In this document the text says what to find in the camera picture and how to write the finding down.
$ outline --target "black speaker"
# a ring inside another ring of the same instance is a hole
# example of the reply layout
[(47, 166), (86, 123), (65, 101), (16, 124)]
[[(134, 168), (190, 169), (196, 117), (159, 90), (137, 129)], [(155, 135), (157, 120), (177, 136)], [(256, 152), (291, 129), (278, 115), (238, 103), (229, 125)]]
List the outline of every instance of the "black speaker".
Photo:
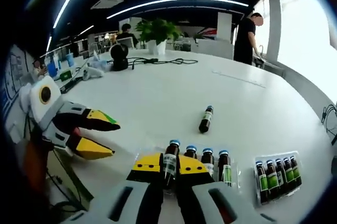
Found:
[(128, 67), (128, 47), (124, 44), (115, 44), (110, 49), (110, 55), (114, 59), (111, 70), (120, 71)]

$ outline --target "office desk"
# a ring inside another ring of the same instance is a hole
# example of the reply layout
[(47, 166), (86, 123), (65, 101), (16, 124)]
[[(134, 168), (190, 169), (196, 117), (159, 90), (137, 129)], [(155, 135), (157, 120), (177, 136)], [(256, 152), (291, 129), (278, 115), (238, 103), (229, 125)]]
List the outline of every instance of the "office desk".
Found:
[[(146, 50), (130, 50), (129, 56), (153, 57)], [(72, 167), (79, 179), (93, 196), (104, 194), (126, 178), (137, 153), (165, 148), (178, 138), (184, 146), (229, 150), (241, 171), (241, 195), (254, 202), (254, 157), (298, 151), (301, 189), (258, 211), (279, 223), (299, 223), (330, 180), (333, 151), (315, 112), (280, 76), (203, 54), (168, 50), (161, 59), (179, 57), (199, 63), (136, 65), (81, 82), (65, 95), (104, 111), (121, 125), (112, 132), (82, 130), (116, 153), (95, 161), (75, 158)], [(208, 105), (214, 107), (214, 116), (210, 131), (202, 135), (198, 126)]]

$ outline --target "bottle label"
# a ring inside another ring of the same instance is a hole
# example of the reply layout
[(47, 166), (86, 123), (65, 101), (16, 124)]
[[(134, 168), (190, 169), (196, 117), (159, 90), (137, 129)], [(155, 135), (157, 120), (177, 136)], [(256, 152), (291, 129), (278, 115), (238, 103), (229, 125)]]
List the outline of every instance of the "bottle label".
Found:
[(202, 117), (202, 119), (211, 121), (212, 120), (212, 113), (209, 112), (209, 111), (205, 112), (204, 117)]
[(293, 173), (294, 173), (294, 179), (300, 177), (300, 171), (299, 171), (299, 167), (298, 167), (298, 166), (295, 166), (295, 167), (293, 168)]
[(211, 177), (213, 177), (214, 173), (214, 165), (213, 164), (204, 164), (206, 170), (210, 173)]
[(163, 158), (164, 172), (170, 173), (175, 176), (176, 164), (177, 164), (177, 157), (175, 155), (164, 154), (164, 158)]
[(277, 172), (277, 179), (279, 180), (280, 186), (284, 184), (282, 173), (280, 171)]
[(222, 179), (227, 185), (232, 185), (232, 168), (230, 165), (223, 166)]
[(277, 179), (277, 173), (273, 172), (267, 176), (268, 189), (274, 189), (279, 186), (279, 180)]
[(285, 178), (288, 183), (294, 180), (294, 171), (292, 168), (285, 171)]
[(267, 191), (268, 190), (267, 176), (265, 174), (259, 175), (259, 181), (260, 181), (260, 191)]

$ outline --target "faucet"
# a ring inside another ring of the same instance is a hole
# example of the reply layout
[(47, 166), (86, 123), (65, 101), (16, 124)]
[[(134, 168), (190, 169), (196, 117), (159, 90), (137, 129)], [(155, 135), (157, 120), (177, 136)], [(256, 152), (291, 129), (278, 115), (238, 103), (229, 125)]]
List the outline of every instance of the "faucet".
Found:
[(263, 45), (260, 45), (259, 48), (262, 47), (262, 51), (261, 51), (261, 56), (263, 54)]

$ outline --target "blue cup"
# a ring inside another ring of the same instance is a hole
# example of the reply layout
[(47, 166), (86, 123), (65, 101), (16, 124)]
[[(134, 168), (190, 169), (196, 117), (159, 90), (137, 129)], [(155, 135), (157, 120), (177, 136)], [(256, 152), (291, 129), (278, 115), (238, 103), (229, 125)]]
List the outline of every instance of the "blue cup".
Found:
[(74, 55), (73, 55), (73, 53), (67, 54), (66, 59), (68, 61), (69, 67), (72, 67), (74, 65)]
[(54, 62), (50, 62), (50, 63), (47, 65), (47, 70), (48, 70), (49, 76), (51, 76), (52, 78), (53, 78), (53, 77), (56, 77), (56, 75), (57, 75), (57, 70), (56, 70), (55, 63), (54, 63)]

